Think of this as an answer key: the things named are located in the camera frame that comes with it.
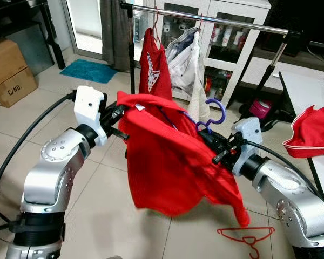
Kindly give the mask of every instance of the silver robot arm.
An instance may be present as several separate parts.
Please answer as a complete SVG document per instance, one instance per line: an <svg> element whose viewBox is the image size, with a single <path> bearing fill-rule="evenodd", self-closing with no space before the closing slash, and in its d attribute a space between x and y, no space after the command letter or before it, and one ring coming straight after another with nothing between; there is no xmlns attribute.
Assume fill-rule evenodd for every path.
<svg viewBox="0 0 324 259"><path fill-rule="evenodd" d="M269 158L258 156L258 148L245 145L248 140L262 143L258 118L240 120L232 127L233 139L218 133L201 133L207 144L219 154L213 159L245 176L253 188L277 211L297 259L324 259L324 201L316 196L295 171Z"/></svg>
<svg viewBox="0 0 324 259"><path fill-rule="evenodd" d="M60 257L64 215L78 170L90 155L91 148L106 144L111 134L128 138L112 127L124 114L125 107L116 106L116 103L107 108L105 105L106 95L91 87L78 88L75 114L79 126L49 140L40 152L39 162L29 171L21 214L10 226L15 238L9 244L7 259Z"/></svg>

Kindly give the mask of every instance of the red clothing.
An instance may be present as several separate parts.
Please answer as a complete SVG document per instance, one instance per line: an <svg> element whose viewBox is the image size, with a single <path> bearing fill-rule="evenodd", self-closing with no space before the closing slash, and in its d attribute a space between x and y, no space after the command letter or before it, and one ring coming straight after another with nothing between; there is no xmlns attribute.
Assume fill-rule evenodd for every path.
<svg viewBox="0 0 324 259"><path fill-rule="evenodd" d="M195 124L183 114L184 109L164 98L121 91L117 104L130 107L119 129L130 136L129 184L137 208L175 216L207 197L213 203L232 205L240 225L249 224L233 173L211 162L215 153L198 136ZM138 110L136 104L145 109Z"/></svg>
<svg viewBox="0 0 324 259"><path fill-rule="evenodd" d="M171 78L165 49L163 45L160 49L156 47L151 28L145 32L140 66L139 93L153 94L171 100Z"/></svg>
<svg viewBox="0 0 324 259"><path fill-rule="evenodd" d="M288 154L295 158L324 155L324 107L307 108L292 123L293 136L283 142Z"/></svg>

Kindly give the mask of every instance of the gray curtain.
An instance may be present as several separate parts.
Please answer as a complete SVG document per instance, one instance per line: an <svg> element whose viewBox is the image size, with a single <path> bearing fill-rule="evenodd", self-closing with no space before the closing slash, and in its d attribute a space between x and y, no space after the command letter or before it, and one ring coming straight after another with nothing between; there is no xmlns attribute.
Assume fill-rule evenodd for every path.
<svg viewBox="0 0 324 259"><path fill-rule="evenodd" d="M127 10L120 0L100 0L103 60L116 70L130 69Z"/></svg>

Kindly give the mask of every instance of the blue mat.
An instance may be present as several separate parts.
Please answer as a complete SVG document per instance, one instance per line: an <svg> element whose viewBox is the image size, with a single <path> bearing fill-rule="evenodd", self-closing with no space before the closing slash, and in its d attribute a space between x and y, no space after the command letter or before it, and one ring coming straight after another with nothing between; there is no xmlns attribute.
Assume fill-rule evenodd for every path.
<svg viewBox="0 0 324 259"><path fill-rule="evenodd" d="M76 77L102 84L107 84L117 73L116 70L101 63L77 59L66 67L60 74L69 77Z"/></svg>

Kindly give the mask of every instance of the cardboard box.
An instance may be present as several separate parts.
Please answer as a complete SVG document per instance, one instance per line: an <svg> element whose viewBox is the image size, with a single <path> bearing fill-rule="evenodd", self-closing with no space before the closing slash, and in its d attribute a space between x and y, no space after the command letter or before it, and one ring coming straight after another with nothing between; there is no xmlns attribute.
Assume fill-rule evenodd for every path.
<svg viewBox="0 0 324 259"><path fill-rule="evenodd" d="M11 107L36 88L35 78L27 67L0 84L0 105Z"/></svg>
<svg viewBox="0 0 324 259"><path fill-rule="evenodd" d="M16 43L0 39L0 84L27 67Z"/></svg>

